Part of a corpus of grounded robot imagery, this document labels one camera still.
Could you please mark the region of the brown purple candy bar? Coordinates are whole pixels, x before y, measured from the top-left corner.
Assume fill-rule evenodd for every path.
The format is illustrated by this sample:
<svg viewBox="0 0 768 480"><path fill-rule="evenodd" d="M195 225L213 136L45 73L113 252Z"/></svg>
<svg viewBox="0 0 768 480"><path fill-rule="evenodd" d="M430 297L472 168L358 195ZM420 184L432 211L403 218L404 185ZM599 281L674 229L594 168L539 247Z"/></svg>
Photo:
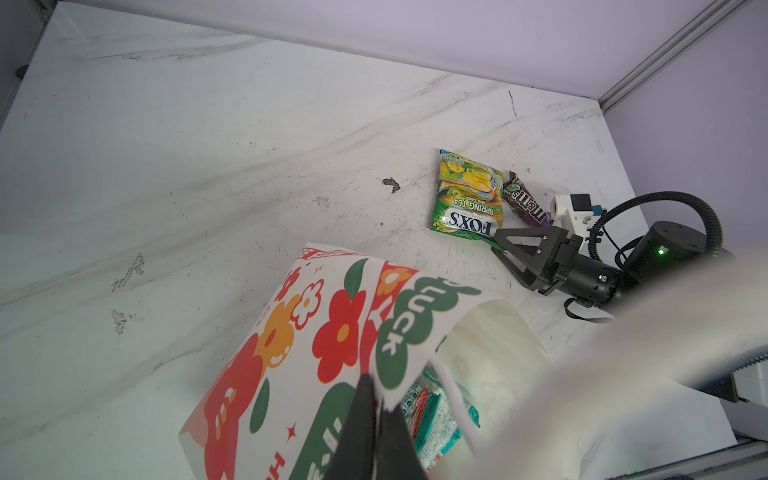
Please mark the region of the brown purple candy bar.
<svg viewBox="0 0 768 480"><path fill-rule="evenodd" d="M551 214L539 204L513 171L509 172L509 178L503 183L502 197L527 225L534 228L553 225Z"/></svg>

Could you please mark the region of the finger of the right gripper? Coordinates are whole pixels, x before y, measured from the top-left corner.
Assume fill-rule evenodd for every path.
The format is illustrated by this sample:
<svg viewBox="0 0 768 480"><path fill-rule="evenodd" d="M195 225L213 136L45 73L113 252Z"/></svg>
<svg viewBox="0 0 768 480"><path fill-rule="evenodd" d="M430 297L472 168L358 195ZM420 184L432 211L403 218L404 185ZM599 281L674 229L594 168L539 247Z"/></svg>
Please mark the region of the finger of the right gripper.
<svg viewBox="0 0 768 480"><path fill-rule="evenodd" d="M543 261L538 254L542 237L553 230L565 230L550 226L542 228L500 228L493 239L500 246L493 253L526 289L537 291L542 285L539 274Z"/></svg>

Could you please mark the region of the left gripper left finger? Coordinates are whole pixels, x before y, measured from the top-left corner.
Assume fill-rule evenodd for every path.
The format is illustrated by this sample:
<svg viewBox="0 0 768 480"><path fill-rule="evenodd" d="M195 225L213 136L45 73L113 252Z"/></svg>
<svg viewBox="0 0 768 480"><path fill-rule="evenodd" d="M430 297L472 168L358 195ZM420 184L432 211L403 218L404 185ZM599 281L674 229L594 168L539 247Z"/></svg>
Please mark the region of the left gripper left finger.
<svg viewBox="0 0 768 480"><path fill-rule="evenodd" d="M370 480L376 441L376 399L369 374L360 377L337 450L326 471L329 480Z"/></svg>

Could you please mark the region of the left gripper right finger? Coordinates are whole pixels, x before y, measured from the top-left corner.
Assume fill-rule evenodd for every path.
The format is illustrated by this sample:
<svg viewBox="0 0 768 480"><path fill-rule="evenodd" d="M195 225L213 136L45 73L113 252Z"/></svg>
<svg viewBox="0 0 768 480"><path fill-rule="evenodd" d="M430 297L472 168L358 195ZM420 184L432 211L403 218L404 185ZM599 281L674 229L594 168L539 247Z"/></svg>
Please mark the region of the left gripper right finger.
<svg viewBox="0 0 768 480"><path fill-rule="evenodd" d="M383 410L375 452L375 478L378 480L426 480L413 447L400 407Z"/></svg>

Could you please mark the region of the white floral paper bag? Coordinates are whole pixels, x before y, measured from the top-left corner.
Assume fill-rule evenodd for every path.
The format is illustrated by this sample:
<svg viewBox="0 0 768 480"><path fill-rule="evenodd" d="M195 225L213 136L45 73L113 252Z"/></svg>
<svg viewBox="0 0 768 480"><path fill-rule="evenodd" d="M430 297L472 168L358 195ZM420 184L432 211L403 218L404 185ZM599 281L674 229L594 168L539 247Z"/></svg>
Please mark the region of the white floral paper bag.
<svg viewBox="0 0 768 480"><path fill-rule="evenodd" d="M377 441L381 412L428 364L456 420L487 435L550 360L503 299L309 244L179 440L197 479L325 479L360 377L373 380Z"/></svg>

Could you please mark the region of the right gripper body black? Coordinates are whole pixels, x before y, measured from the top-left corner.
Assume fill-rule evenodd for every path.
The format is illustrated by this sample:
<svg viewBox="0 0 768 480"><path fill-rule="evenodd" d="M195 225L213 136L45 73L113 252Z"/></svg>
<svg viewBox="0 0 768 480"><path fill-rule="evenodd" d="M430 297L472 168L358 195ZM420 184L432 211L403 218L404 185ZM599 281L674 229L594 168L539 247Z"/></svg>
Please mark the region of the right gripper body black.
<svg viewBox="0 0 768 480"><path fill-rule="evenodd" d="M553 230L542 237L538 256L543 261L539 274L542 285L537 291L549 295L564 285L580 254L584 239L567 230Z"/></svg>

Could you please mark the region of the teal snack packet top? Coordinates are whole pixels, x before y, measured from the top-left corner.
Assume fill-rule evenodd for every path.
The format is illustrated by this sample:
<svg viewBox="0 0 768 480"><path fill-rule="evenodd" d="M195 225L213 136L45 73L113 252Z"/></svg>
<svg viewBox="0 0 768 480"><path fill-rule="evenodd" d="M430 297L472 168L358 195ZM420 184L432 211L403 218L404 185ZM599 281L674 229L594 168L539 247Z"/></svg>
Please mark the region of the teal snack packet top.
<svg viewBox="0 0 768 480"><path fill-rule="evenodd" d="M443 382L428 364L400 403L421 467L429 472L462 438Z"/></svg>

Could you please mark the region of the yellow-green snack packet back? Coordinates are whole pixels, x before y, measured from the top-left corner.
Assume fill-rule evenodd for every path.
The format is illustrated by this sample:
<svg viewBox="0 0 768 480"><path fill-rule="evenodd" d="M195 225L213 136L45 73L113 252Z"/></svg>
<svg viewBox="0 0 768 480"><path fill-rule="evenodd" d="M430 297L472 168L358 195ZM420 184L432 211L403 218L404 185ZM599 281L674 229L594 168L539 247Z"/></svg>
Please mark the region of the yellow-green snack packet back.
<svg viewBox="0 0 768 480"><path fill-rule="evenodd" d="M492 241L503 226L504 174L451 151L440 151L430 229L468 240Z"/></svg>

